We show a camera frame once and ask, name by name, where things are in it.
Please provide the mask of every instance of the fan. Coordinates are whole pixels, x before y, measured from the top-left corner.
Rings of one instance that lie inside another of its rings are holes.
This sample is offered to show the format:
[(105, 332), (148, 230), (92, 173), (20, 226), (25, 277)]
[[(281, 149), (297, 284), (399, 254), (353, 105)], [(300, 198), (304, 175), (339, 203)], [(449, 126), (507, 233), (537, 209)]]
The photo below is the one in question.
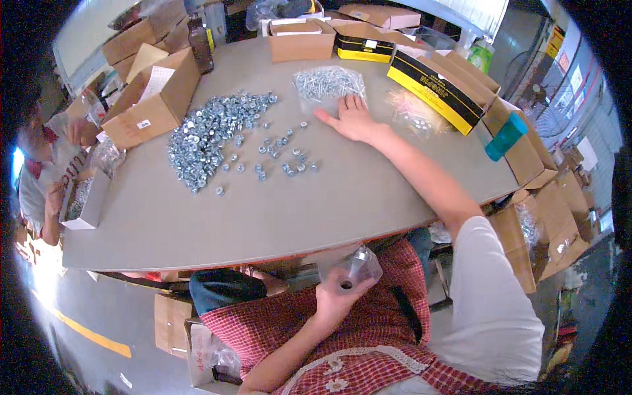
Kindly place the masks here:
[(507, 67), (505, 97), (522, 109), (540, 137), (555, 137), (568, 126), (575, 96), (566, 72), (546, 52), (522, 52)]

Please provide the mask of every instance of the yellow and black box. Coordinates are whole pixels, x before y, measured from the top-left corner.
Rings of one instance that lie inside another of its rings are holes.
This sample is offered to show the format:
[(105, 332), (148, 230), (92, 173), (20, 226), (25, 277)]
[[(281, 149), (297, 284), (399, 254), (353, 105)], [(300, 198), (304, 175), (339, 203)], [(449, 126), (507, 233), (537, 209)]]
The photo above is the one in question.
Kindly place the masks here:
[(485, 114), (499, 87), (488, 77), (483, 82), (478, 81), (480, 76), (470, 74), (471, 70), (454, 61), (455, 54), (449, 53), (447, 56), (448, 53), (439, 51), (397, 46), (387, 76), (467, 135)]
[(331, 20), (336, 30), (336, 53), (341, 59), (388, 63), (396, 44), (421, 47), (400, 32), (375, 27), (367, 22)]

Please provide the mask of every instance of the woman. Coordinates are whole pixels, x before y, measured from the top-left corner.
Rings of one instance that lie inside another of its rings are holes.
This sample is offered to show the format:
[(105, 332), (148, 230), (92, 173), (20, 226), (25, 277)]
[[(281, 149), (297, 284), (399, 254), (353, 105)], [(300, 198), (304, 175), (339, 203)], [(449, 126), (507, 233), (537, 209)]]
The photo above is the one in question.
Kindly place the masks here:
[[(436, 163), (375, 123), (360, 98), (342, 97), (338, 106), (339, 119), (321, 109), (314, 115), (386, 156), (452, 235), (449, 330), (430, 341), (423, 269), (406, 240), (378, 254), (384, 275), (354, 295), (319, 285), (254, 300), (265, 296), (255, 279), (198, 272), (191, 295), (205, 325), (241, 358), (239, 393), (448, 394), (535, 381), (544, 327), (480, 207)], [(402, 314), (401, 294), (420, 331)], [(245, 303), (229, 305), (235, 301)]]
[(20, 209), (47, 244), (57, 245), (59, 241), (63, 193), (86, 163), (87, 153), (82, 146), (94, 144), (98, 132), (93, 123), (65, 112), (43, 125), (39, 105), (18, 129), (18, 147), (25, 156), (20, 174)]

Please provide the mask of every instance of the red checkered apron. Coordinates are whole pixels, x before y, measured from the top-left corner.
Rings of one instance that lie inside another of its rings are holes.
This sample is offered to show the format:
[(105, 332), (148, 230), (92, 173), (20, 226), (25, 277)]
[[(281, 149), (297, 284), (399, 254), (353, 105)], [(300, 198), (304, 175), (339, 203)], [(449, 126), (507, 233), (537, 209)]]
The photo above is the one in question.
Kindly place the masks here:
[[(320, 343), (274, 394), (330, 394), (341, 380), (347, 384), (340, 394), (371, 394), (416, 375), (443, 394), (488, 386), (439, 362), (425, 347), (430, 340), (430, 311), (422, 265), (412, 246), (401, 240), (378, 259), (384, 270), (379, 283), (355, 303), (338, 331)], [(419, 344), (389, 291), (393, 286), (403, 290), (422, 324)], [(304, 289), (219, 308), (200, 318), (237, 352), (245, 377), (315, 312), (314, 290)]]

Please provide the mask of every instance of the lace trim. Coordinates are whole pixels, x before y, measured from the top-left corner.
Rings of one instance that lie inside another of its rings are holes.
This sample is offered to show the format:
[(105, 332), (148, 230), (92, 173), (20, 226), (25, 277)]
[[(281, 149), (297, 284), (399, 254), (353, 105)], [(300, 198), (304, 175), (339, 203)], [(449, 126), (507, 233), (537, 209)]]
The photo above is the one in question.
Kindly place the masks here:
[(290, 390), (292, 390), (292, 387), (294, 387), (294, 385), (296, 384), (296, 382), (299, 381), (302, 375), (304, 375), (308, 370), (311, 370), (329, 361), (331, 358), (337, 358), (339, 356), (350, 356), (350, 355), (366, 355), (374, 351), (390, 356), (391, 358), (399, 362), (400, 365), (407, 368), (414, 374), (420, 374), (429, 366), (425, 363), (418, 362), (416, 359), (411, 358), (410, 356), (406, 355), (404, 351), (401, 351), (400, 349), (392, 347), (392, 346), (346, 348), (346, 349), (341, 349), (339, 351), (331, 353), (322, 358), (319, 358), (315, 361), (312, 361), (308, 363), (307, 365), (303, 366), (302, 368), (300, 368), (299, 370), (297, 370), (294, 376), (292, 376), (288, 380), (281, 394), (288, 395)]

